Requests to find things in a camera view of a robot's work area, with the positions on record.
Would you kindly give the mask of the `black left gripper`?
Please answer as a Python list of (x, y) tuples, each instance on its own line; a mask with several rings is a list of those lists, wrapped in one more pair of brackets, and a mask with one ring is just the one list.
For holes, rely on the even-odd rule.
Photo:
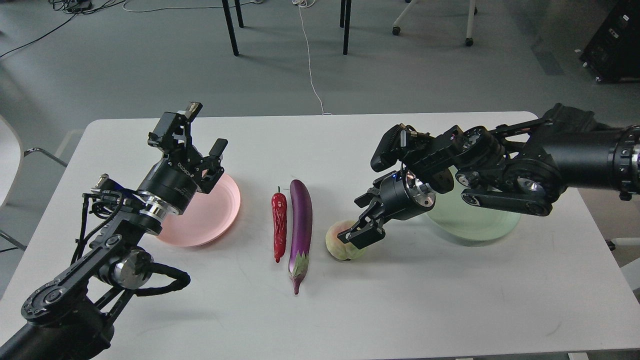
[(151, 168), (137, 193), (159, 198), (178, 215), (185, 212), (196, 193), (210, 194), (226, 171), (221, 163), (229, 142), (224, 138), (218, 138), (203, 158), (171, 158), (199, 153), (193, 144), (191, 125), (201, 109), (200, 102), (190, 102), (184, 114), (164, 112), (147, 137), (147, 144), (161, 150), (165, 158)]

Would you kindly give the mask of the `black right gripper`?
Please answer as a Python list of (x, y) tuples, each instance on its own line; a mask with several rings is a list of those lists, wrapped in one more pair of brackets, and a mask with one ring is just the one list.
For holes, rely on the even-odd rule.
[(411, 171), (393, 171), (377, 178), (364, 194), (354, 199), (359, 208), (367, 208), (350, 233), (357, 249), (384, 239), (384, 224), (389, 220), (409, 220), (435, 206), (435, 192)]

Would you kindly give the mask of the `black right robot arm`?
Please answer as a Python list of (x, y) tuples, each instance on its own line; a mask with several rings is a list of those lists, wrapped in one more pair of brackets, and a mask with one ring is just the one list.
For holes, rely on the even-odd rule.
[(452, 126), (432, 136), (397, 124), (381, 138), (370, 166), (400, 163), (355, 199), (364, 209), (338, 233), (364, 249), (386, 236), (384, 224), (432, 210), (436, 196), (462, 185), (476, 208), (545, 217), (567, 188), (609, 189), (630, 201), (639, 194), (639, 126), (611, 127), (594, 113), (556, 104), (541, 118), (487, 130)]

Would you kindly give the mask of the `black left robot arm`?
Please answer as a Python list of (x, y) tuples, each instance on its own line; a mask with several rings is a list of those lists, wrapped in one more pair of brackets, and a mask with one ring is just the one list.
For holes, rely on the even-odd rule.
[(3, 360), (89, 360), (110, 348), (114, 322), (133, 297), (180, 291), (190, 276), (157, 263), (139, 246), (158, 235), (168, 215), (182, 215), (196, 193), (208, 194), (224, 173), (228, 141), (217, 139), (208, 155), (194, 147), (191, 125), (202, 109), (165, 112), (147, 143), (162, 158), (138, 189), (100, 176), (84, 193), (80, 235), (70, 266), (36, 289), (22, 305), (26, 320), (1, 346)]

